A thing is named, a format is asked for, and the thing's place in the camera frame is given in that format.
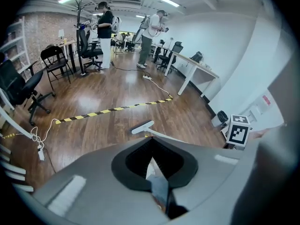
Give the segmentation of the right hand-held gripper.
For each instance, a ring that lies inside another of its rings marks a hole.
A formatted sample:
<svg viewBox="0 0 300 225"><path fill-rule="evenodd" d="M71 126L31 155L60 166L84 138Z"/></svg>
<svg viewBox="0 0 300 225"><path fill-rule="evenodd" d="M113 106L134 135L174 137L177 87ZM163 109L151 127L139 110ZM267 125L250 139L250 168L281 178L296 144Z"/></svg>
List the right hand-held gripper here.
<svg viewBox="0 0 300 225"><path fill-rule="evenodd" d="M247 116L231 115L224 149L244 150L251 130Z"/></svg>

